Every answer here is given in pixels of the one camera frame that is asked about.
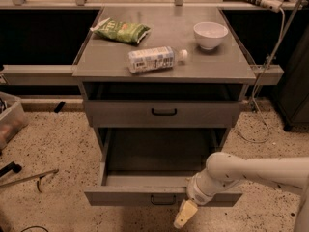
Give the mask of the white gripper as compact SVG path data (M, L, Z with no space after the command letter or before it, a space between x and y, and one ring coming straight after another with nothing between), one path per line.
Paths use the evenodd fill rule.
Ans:
M195 174L190 178L186 187L189 200L182 202L174 220L174 226L178 229L183 228L197 213L198 206L208 204L216 194L230 189L235 184L235 181L220 181L213 178L207 169Z

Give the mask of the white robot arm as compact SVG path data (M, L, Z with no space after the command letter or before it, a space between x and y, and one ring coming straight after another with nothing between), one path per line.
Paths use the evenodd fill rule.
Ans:
M300 195L293 232L309 232L309 158L245 159L224 152L211 154L205 168L192 176L187 199L179 208L174 226L183 228L199 206L211 202L220 192L251 181Z

